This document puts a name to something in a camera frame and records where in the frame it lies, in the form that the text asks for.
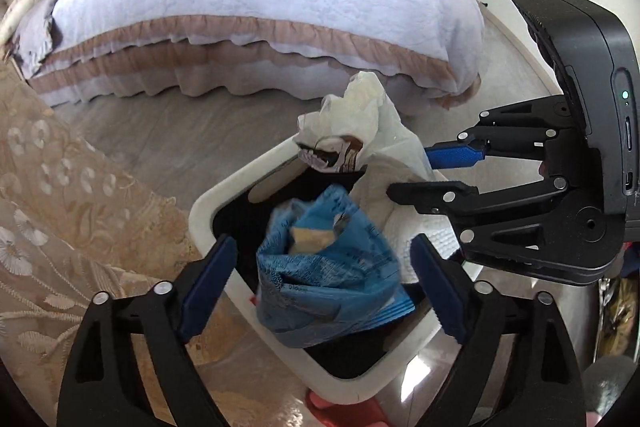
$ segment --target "sheer curtain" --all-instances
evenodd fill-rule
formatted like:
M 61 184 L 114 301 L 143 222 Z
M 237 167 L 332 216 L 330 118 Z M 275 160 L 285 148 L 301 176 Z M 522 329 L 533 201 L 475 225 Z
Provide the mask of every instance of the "sheer curtain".
M 49 425 L 66 357 L 94 293 L 144 293 L 200 255 L 186 215 L 61 122 L 0 64 L 0 357 Z M 142 339 L 154 412 L 172 422 Z M 318 425 L 304 385 L 223 296 L 191 358 L 233 426 Z

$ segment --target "red object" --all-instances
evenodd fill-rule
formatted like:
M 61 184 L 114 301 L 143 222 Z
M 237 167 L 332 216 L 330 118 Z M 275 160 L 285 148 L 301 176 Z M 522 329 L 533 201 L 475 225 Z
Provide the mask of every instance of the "red object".
M 352 405 L 334 405 L 307 391 L 305 402 L 311 414 L 326 427 L 393 427 L 375 398 Z

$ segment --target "floor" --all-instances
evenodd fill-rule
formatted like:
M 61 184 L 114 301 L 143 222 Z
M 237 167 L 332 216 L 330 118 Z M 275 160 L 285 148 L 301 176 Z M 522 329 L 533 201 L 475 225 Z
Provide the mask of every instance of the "floor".
M 489 22 L 480 75 L 482 87 L 473 100 L 451 110 L 434 108 L 425 115 L 404 118 L 405 125 L 427 146 L 451 140 L 473 126 L 482 110 L 548 95 L 524 58 Z M 154 97 L 98 97 L 88 104 L 59 106 L 56 112 L 131 174 L 156 192 L 174 196 L 178 206 L 188 210 L 205 190 L 294 134 L 296 117 L 319 104 L 319 100 L 297 100 L 278 91 L 237 97 L 217 89 L 188 98 L 178 89 L 169 89 Z M 473 169 L 453 169 L 446 175 L 477 185 L 482 192 L 540 179 L 537 163 L 508 158 L 488 158 Z M 536 282 L 491 269 L 484 269 L 480 278 L 508 295 L 530 297 L 542 289 L 550 291 L 559 303 L 578 360 L 581 365 L 588 363 L 596 310 L 593 287 Z M 505 337 L 482 407 L 491 407 L 500 391 L 509 350 L 510 339 Z M 457 351 L 452 338 L 438 333 L 418 354 L 417 362 L 378 394 L 395 427 L 416 425 Z

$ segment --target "trash can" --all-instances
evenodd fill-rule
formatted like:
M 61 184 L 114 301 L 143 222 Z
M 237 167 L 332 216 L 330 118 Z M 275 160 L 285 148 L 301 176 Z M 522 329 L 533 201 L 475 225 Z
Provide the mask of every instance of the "trash can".
M 271 211 L 291 198 L 313 201 L 331 184 L 350 190 L 362 176 L 361 172 L 322 174 L 306 168 L 297 154 L 298 146 L 288 139 L 210 188 L 194 203 L 189 229 L 203 256 L 223 233 L 236 240 L 238 264 L 225 287 L 231 301 L 311 390 L 332 403 L 359 403 L 403 371 L 440 324 L 417 283 L 404 286 L 416 304 L 411 314 L 306 349 L 283 346 L 258 322 L 252 303 L 258 284 L 255 252 L 264 239 Z M 481 270 L 472 263 L 465 262 L 463 267 L 472 279 Z

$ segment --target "blue plastic bag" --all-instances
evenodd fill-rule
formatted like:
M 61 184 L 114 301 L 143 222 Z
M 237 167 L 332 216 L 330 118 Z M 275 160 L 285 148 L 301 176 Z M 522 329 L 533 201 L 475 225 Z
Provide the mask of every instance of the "blue plastic bag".
M 291 227 L 333 230 L 338 218 L 344 229 L 331 245 L 288 253 Z M 415 309 L 386 240 L 340 185 L 314 203 L 293 200 L 276 210 L 256 258 L 258 320 L 288 347 L 313 346 Z

